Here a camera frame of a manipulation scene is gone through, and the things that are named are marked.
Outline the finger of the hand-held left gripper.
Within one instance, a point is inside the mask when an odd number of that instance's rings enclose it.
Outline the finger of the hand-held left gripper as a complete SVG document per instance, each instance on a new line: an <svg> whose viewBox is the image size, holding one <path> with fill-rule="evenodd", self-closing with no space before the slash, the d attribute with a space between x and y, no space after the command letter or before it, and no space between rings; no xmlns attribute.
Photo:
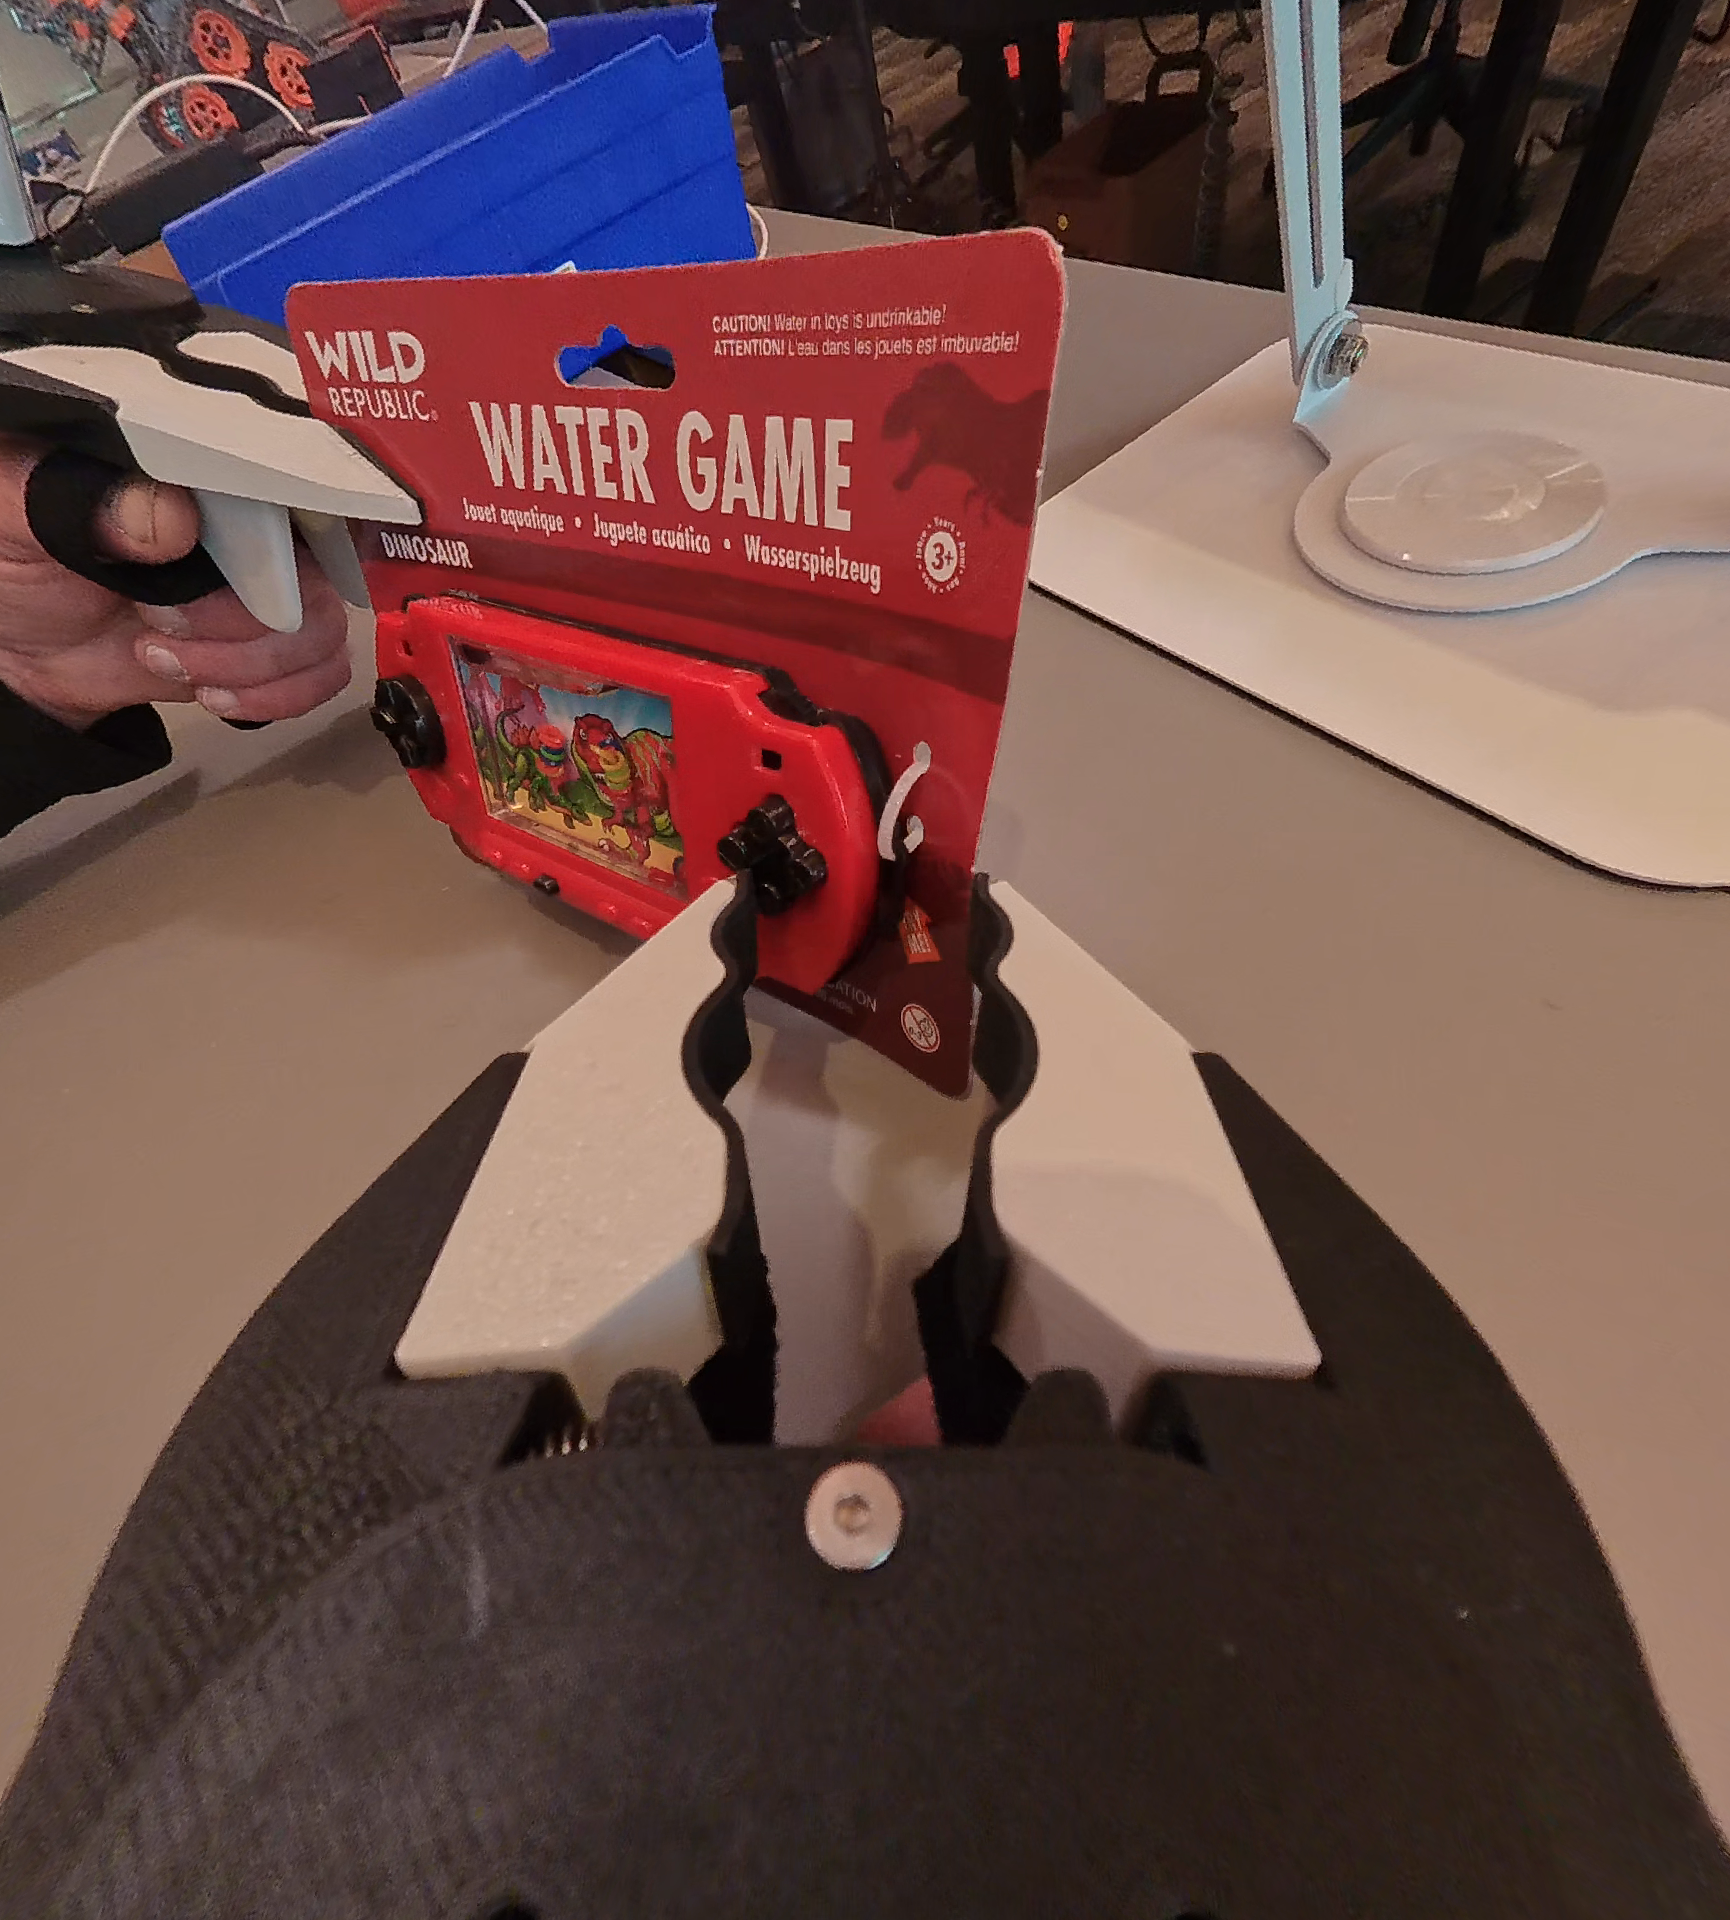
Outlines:
<svg viewBox="0 0 1730 1920"><path fill-rule="evenodd" d="M5 350L0 362L112 406L142 473L194 495L202 547L267 630L303 627L297 529L356 600L364 576L344 522L419 526L425 518L414 494L328 421L179 378L138 347L26 345Z"/></svg>
<svg viewBox="0 0 1730 1920"><path fill-rule="evenodd" d="M181 393L208 407L187 431L198 475L184 488L228 587L250 609L303 607L303 543L344 603L371 607L351 524L374 515L374 463L313 414L292 350L207 330L177 347L177 371Z"/></svg>

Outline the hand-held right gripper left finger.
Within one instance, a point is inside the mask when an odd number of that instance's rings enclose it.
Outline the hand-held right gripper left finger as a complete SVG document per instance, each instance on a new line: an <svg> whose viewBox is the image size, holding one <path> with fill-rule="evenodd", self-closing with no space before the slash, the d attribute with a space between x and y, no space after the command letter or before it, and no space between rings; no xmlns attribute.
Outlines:
<svg viewBox="0 0 1730 1920"><path fill-rule="evenodd" d="M768 1446L778 1308L728 1093L753 1061L753 875L724 877L528 1044L394 1359L411 1380L558 1375L599 1415L630 1371Z"/></svg>

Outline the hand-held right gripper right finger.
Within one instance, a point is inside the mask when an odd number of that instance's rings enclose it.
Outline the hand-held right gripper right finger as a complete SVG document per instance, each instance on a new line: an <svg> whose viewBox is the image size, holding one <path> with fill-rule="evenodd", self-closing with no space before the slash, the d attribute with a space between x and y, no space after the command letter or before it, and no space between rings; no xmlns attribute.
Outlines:
<svg viewBox="0 0 1730 1920"><path fill-rule="evenodd" d="M1316 1335L1193 1045L1013 883L977 875L962 1223L915 1283L936 1421L997 1444L1082 1374L1125 1437L1184 1429L1181 1380L1315 1380Z"/></svg>

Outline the red handheld toy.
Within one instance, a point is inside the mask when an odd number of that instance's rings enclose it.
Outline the red handheld toy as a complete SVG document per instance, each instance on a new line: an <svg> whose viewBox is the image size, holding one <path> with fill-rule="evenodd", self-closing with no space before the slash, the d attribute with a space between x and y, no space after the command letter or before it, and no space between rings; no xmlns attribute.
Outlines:
<svg viewBox="0 0 1730 1920"><path fill-rule="evenodd" d="M1069 282L1035 227L300 285L373 718L468 857L641 939L757 892L757 978L972 1080L975 860Z"/></svg>

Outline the orange wheeled robot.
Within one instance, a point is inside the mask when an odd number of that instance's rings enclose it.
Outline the orange wheeled robot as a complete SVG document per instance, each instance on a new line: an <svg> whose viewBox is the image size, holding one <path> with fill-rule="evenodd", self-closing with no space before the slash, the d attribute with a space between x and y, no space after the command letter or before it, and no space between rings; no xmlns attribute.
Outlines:
<svg viewBox="0 0 1730 1920"><path fill-rule="evenodd" d="M398 102L398 68L373 26L328 41L284 21L277 3L85 3L87 51L126 54L141 84L138 124L161 154L183 154L275 121L348 121Z"/></svg>

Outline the blue plastic bin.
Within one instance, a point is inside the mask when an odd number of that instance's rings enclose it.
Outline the blue plastic bin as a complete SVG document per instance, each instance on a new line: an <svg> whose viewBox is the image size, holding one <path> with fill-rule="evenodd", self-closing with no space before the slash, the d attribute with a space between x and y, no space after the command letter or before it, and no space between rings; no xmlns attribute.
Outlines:
<svg viewBox="0 0 1730 1920"><path fill-rule="evenodd" d="M753 260L711 5L563 16L171 222L207 304L282 323L304 282Z"/></svg>

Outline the brown paper bag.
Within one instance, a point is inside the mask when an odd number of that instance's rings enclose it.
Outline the brown paper bag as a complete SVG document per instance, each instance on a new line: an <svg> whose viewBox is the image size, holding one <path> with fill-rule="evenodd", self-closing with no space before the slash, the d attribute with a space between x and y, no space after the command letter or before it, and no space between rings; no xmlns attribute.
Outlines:
<svg viewBox="0 0 1730 1920"><path fill-rule="evenodd" d="M1234 159L1234 84L1207 50L1159 56L1026 169L1022 222L1073 257L1214 278Z"/></svg>

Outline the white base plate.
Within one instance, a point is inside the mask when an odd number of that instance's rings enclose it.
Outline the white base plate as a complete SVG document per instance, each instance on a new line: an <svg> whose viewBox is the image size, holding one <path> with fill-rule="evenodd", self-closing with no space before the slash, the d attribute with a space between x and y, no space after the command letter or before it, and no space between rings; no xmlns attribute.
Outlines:
<svg viewBox="0 0 1730 1920"><path fill-rule="evenodd" d="M1730 386L1375 323L1294 412L1262 347L1040 508L1033 583L1555 851L1730 890ZM1451 577L1348 533L1363 468L1582 454L1570 551Z"/></svg>

